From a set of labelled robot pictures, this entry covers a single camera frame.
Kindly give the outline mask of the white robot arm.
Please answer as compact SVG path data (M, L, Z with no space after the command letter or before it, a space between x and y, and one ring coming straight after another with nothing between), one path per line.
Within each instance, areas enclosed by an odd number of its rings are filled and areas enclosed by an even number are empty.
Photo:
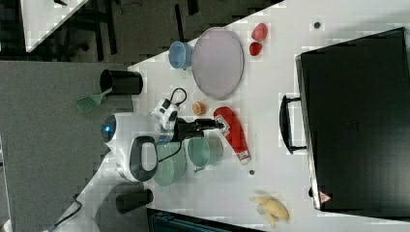
M213 119L187 122L174 116L163 126L157 116L115 113L102 124L102 141L116 156L125 179L146 182L158 169L158 145L203 137L206 130L223 128L222 123Z

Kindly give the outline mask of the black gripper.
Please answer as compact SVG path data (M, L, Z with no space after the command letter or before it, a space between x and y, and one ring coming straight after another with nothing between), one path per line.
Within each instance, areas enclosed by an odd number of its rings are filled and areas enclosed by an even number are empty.
M204 128L204 131L222 130L224 125L216 124L213 119L196 119L193 122L186 122L184 119L179 118L174 128L174 140L181 142L194 137L203 137L204 132L201 128Z

